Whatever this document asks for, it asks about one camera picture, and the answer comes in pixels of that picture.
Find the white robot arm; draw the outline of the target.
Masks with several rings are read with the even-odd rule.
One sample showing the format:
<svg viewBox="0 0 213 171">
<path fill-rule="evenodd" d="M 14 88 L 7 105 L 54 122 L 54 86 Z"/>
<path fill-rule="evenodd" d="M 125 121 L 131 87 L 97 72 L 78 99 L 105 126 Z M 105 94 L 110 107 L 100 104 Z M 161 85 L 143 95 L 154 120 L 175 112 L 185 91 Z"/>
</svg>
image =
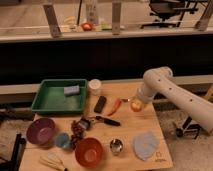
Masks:
<svg viewBox="0 0 213 171">
<path fill-rule="evenodd" d="M 147 70 L 136 97 L 143 104 L 148 104 L 160 93 L 213 135 L 213 103 L 177 86 L 171 81 L 172 77 L 173 72 L 169 67 Z"/>
</svg>

